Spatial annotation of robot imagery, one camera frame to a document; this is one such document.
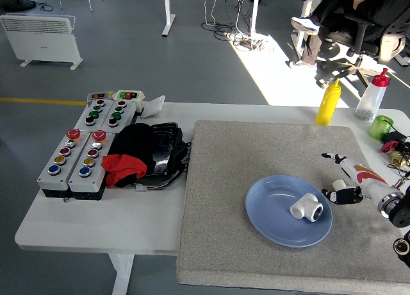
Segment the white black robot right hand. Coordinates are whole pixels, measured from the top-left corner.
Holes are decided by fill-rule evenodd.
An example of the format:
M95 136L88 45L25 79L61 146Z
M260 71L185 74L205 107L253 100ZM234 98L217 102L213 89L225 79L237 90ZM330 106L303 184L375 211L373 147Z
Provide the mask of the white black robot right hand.
M342 187L333 183L334 190L322 190L322 194L332 203L349 205L360 203L364 197L373 201L376 207L393 198L398 192L373 170L337 153L322 153L322 157L334 160L341 170L356 184L355 187Z

